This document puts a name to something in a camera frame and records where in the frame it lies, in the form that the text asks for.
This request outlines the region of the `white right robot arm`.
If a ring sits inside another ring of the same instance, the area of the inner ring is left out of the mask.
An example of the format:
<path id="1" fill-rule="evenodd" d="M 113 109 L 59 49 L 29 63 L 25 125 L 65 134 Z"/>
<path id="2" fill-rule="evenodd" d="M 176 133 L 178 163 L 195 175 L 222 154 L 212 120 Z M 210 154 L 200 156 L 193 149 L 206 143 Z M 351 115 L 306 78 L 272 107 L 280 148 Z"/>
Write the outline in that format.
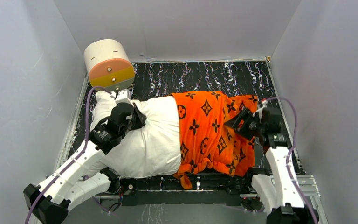
<path id="1" fill-rule="evenodd" d="M 249 168 L 244 188 L 257 193 L 267 214 L 268 224 L 317 224 L 319 215 L 302 192 L 292 161 L 293 146 L 282 133 L 280 111 L 243 109 L 225 126 L 247 140 L 258 140 L 271 171 Z"/>

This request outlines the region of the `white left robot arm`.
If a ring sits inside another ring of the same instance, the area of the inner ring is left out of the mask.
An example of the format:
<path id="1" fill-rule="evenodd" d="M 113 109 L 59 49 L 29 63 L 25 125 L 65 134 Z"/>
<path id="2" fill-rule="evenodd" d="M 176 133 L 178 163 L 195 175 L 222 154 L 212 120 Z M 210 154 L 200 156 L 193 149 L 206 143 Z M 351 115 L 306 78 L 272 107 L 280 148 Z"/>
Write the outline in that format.
<path id="1" fill-rule="evenodd" d="M 131 101 L 117 103 L 111 115 L 101 120 L 87 135 L 83 149 L 75 152 L 51 176 L 23 190 L 29 215 L 42 224 L 61 224 L 70 210 L 100 193 L 117 193 L 118 175 L 103 168 L 94 176 L 86 172 L 114 147 L 129 131 L 145 125 L 146 116 Z"/>

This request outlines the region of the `orange patterned pillowcase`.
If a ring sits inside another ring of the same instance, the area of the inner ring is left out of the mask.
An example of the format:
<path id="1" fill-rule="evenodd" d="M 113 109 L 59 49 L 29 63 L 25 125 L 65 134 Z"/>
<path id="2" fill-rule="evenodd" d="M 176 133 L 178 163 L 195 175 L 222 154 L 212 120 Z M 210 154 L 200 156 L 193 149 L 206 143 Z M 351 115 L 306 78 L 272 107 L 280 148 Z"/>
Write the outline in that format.
<path id="1" fill-rule="evenodd" d="M 181 165 L 174 174 L 181 186 L 193 187 L 188 174 L 206 168 L 244 176 L 255 165 L 254 139 L 247 140 L 224 125 L 243 109 L 257 110 L 257 96 L 229 97 L 221 91 L 173 93 L 179 117 Z"/>

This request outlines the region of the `white pillow insert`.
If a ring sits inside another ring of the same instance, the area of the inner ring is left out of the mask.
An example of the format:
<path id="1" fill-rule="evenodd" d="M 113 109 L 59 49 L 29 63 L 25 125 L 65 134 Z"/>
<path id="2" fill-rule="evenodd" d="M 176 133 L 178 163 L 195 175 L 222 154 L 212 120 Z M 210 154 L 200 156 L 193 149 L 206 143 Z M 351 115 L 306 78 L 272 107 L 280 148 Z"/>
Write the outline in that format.
<path id="1" fill-rule="evenodd" d="M 94 176 L 110 168 L 122 178 L 146 178 L 175 174 L 181 165 L 179 115 L 172 96 L 133 100 L 147 119 L 145 126 L 130 131 L 88 171 Z"/>

